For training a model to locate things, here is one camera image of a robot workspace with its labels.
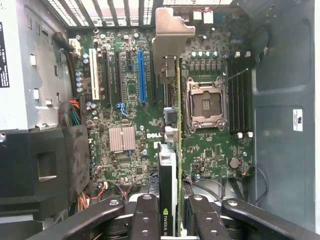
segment white pci slot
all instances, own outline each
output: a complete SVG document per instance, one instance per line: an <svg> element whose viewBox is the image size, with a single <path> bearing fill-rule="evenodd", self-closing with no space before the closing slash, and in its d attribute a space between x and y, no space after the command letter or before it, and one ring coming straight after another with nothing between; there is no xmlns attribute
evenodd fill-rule
<svg viewBox="0 0 320 240"><path fill-rule="evenodd" d="M92 100L100 100L97 50L89 48Z"/></svg>

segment green circuit board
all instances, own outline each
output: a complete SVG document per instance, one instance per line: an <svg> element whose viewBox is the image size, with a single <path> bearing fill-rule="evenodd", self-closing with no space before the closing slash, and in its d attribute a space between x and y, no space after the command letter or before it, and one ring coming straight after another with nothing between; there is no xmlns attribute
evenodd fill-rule
<svg viewBox="0 0 320 240"><path fill-rule="evenodd" d="M182 89L185 89L188 78L195 82L208 83L219 76L223 79L224 116L228 122L223 131L202 128L191 133L185 112L182 112L182 169L191 175L200 174L207 178L233 177L245 171L248 163L253 160L253 139L246 135L238 138L230 132L229 105L233 95L229 94L229 81L225 81L233 74L229 69L228 54L234 49L242 53L249 49L247 33L246 17L233 19L232 14L225 13L215 23L214 30L212 26L197 30L196 36L187 41L185 52L181 55ZM164 108L177 107L177 86L163 85L160 78L154 75L151 54L154 29L101 28L98 33L87 30L77 31L75 35L81 37L81 58L76 62L76 71L82 73L82 92L79 96L84 96L87 102L85 124L88 128L90 154L96 177L98 180L108 179L120 184L131 184L132 181L157 171L158 144L164 143L166 126ZM89 49L98 50L96 57L99 100L93 100L90 69L92 63L84 63L85 58L89 59L88 56L84 57L84 54L90 54ZM144 54L144 104L141 103L138 51L143 51ZM131 66L128 66L128 52ZM251 81L248 74L243 76L243 79L245 78L246 81ZM250 84L246 84L243 90L246 92L248 105L245 114L249 120L249 130L252 116ZM182 99L184 109L185 95ZM128 136L123 137L127 138L128 142L122 142L122 149L116 139L120 129L125 130L127 133L124 135ZM240 161L237 170L228 165L228 160L234 157Z"/></svg>

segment metal bracket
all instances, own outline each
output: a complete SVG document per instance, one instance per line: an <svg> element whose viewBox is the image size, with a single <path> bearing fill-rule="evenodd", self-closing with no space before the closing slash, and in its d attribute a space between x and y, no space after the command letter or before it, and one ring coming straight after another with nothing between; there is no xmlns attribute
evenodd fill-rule
<svg viewBox="0 0 320 240"><path fill-rule="evenodd" d="M196 33L194 26L186 26L184 20L174 16L171 7L155 10L155 38L152 40L154 71L162 75L162 83L172 84L176 78L174 57L184 51L188 38Z"/></svg>

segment motherboard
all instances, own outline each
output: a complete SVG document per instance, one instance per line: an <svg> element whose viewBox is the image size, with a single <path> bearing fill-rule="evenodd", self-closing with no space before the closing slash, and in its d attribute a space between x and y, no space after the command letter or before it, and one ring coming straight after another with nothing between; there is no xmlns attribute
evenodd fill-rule
<svg viewBox="0 0 320 240"><path fill-rule="evenodd" d="M212 179L246 174L253 161L248 18L215 18L188 39L180 86L155 74L154 29L74 32L81 47L76 86L98 181L130 186L157 172L159 144L177 143L178 88L182 170Z"/></svg>

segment blue pcie slot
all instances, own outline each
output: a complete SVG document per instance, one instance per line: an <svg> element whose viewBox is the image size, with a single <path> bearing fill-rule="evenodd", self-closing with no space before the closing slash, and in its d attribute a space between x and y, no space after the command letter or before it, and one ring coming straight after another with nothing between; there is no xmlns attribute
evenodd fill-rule
<svg viewBox="0 0 320 240"><path fill-rule="evenodd" d="M147 102L146 93L146 77L145 77L145 57L144 51L138 50L138 65L139 65L139 83L140 83L140 102Z"/></svg>

